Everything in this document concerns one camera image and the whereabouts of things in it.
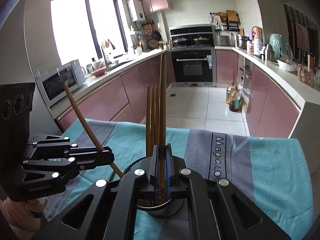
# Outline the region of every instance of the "white countertop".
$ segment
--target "white countertop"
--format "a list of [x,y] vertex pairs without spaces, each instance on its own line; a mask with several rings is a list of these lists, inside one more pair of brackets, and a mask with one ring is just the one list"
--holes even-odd
[[253,54],[248,54],[244,49],[224,46],[215,46],[215,49],[233,50],[250,60],[274,79],[300,108],[303,108],[305,102],[320,105],[320,89],[316,84],[313,84],[313,87],[309,87],[308,85],[300,82],[296,75],[280,69],[277,64],[271,62],[265,63],[259,57],[254,56]]
[[[112,78],[120,75],[121,73],[129,70],[130,68],[143,63],[144,61],[147,61],[148,59],[155,57],[159,54],[164,53],[166,50],[161,49],[154,49],[150,52],[143,52],[139,56],[131,56],[129,59],[123,59],[122,62],[132,60],[126,64],[123,64],[122,66],[119,66],[111,71],[107,71],[103,76],[100,77],[94,77],[94,78],[88,78],[84,85],[80,87],[79,89],[72,92],[73,98],[75,101],[78,101],[97,87],[101,86],[103,83],[111,80]],[[55,119],[60,114],[62,114],[65,110],[67,110],[71,106],[69,99],[67,96],[65,98],[61,99],[59,102],[54,104],[50,107],[50,112],[52,117]]]

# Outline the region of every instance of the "red bowl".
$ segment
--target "red bowl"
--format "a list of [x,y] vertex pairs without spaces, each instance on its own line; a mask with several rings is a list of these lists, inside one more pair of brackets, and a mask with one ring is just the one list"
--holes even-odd
[[100,76],[102,76],[102,75],[104,75],[106,73],[106,69],[107,69],[107,67],[100,68],[100,69],[98,69],[96,71],[93,71],[91,73],[91,75],[94,76],[94,77],[100,77]]

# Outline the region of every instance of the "white microwave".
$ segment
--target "white microwave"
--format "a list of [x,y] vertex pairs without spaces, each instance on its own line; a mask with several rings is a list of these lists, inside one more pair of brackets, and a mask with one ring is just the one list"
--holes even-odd
[[36,82],[45,104],[50,107],[67,95],[64,84],[72,92],[83,86],[85,78],[79,60],[73,60],[42,75]]

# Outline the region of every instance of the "oven handle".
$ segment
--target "oven handle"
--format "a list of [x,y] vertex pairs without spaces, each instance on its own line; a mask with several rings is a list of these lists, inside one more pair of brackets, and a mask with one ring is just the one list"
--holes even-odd
[[203,61],[208,61],[208,59],[205,58],[184,58],[184,59],[176,59],[177,61],[197,61],[197,60],[203,60]]

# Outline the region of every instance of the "built-in oven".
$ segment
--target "built-in oven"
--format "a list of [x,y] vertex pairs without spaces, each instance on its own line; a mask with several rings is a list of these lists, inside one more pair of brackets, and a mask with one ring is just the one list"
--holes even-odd
[[190,82],[213,85],[211,50],[172,51],[171,55],[177,85]]

